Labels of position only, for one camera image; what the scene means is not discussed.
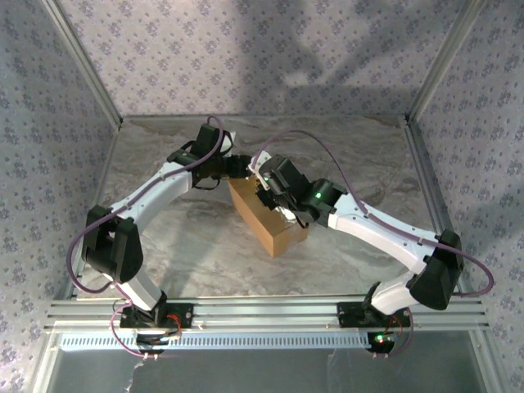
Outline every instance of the patterned wallpaper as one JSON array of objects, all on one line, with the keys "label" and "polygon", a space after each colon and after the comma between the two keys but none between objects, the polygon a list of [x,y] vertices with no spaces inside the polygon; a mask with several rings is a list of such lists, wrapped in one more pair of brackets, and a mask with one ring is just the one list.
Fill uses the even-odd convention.
[{"label": "patterned wallpaper", "polygon": [[[492,2],[419,120],[449,216],[495,288],[484,302],[510,382],[524,391],[524,3]],[[473,286],[485,286],[468,269]]]},{"label": "patterned wallpaper", "polygon": [[0,15],[0,391],[21,391],[113,130],[39,1]]},{"label": "patterned wallpaper", "polygon": [[397,115],[463,0],[61,3],[121,115]]}]

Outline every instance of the brown box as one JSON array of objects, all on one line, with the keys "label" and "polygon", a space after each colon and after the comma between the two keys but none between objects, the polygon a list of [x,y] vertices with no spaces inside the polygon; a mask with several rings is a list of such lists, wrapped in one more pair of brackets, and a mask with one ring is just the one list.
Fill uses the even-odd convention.
[{"label": "brown box", "polygon": [[290,224],[281,213],[265,207],[255,188],[255,176],[229,179],[235,208],[271,256],[283,254],[289,246],[308,237],[308,229],[301,228],[297,222]]}]

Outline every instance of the aluminum rail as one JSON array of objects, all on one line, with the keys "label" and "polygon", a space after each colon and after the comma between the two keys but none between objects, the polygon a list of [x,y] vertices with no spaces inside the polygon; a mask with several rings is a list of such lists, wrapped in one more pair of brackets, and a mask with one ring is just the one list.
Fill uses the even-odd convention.
[{"label": "aluminum rail", "polygon": [[[363,296],[261,296],[168,300],[194,304],[192,327],[185,332],[367,332],[380,328],[340,328],[337,303]],[[56,300],[44,329],[54,332],[106,331],[121,299]],[[415,330],[469,331],[489,327],[479,299],[452,300],[444,311],[411,308]]]}]

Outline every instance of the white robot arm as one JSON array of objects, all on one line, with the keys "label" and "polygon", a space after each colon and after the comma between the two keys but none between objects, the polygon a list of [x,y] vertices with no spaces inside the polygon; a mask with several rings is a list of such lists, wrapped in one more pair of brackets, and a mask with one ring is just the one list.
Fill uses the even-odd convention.
[{"label": "white robot arm", "polygon": [[[390,281],[375,283],[362,304],[363,313],[360,316],[346,315],[340,320],[358,323],[360,319],[361,323],[373,325],[411,305],[422,304],[432,309],[447,307],[463,270],[463,258],[422,244],[422,239],[436,239],[447,246],[460,248],[456,233],[446,230],[437,236],[364,203],[368,211],[365,214],[343,187],[323,178],[309,182],[283,156],[268,157],[265,152],[261,156],[262,165],[250,168],[261,181],[257,195],[268,208],[281,206],[306,224],[317,223],[349,233],[393,256],[409,270]],[[410,241],[377,224],[369,215],[420,240]]]},{"label": "white robot arm", "polygon": [[[228,152],[233,139],[227,133],[229,138],[224,138],[220,151],[204,164],[181,170],[174,176],[165,176],[176,169],[186,168],[209,153],[217,141],[217,133],[218,129],[204,124],[190,151],[183,147],[173,153],[155,176],[122,201],[109,208],[95,206],[89,211],[87,225],[111,211],[128,206],[129,201],[143,193],[137,203],[88,233],[82,252],[87,263],[116,282],[133,302],[134,317],[139,326],[161,328],[165,326],[168,312],[176,314],[180,311],[169,308],[174,307],[173,304],[167,302],[165,293],[142,267],[140,233],[171,201],[195,187],[203,178],[245,178],[251,172],[260,181],[257,196],[268,208],[283,208],[306,224],[317,223],[358,237],[408,268],[409,271],[398,278],[375,283],[362,304],[342,309],[339,315],[341,327],[387,325],[391,315],[418,303],[433,309],[447,307],[462,272],[461,257],[388,231],[369,219],[343,187],[326,179],[309,182],[285,157],[264,154],[257,165],[252,165],[249,156],[230,156]],[[459,237],[451,231],[437,236],[371,206],[366,207],[368,213],[416,237],[435,238],[448,246],[460,247]]]}]

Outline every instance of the white vent strip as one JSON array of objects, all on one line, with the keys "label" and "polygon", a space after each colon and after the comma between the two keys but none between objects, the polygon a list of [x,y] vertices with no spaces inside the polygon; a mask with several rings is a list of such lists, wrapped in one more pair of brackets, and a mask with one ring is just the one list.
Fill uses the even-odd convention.
[{"label": "white vent strip", "polygon": [[[135,337],[121,333],[120,340],[137,349]],[[235,349],[311,349],[311,348],[369,348],[366,333],[184,333],[171,338],[164,349],[173,350],[235,350]],[[114,350],[120,344],[110,333],[64,333],[61,349]]]}]

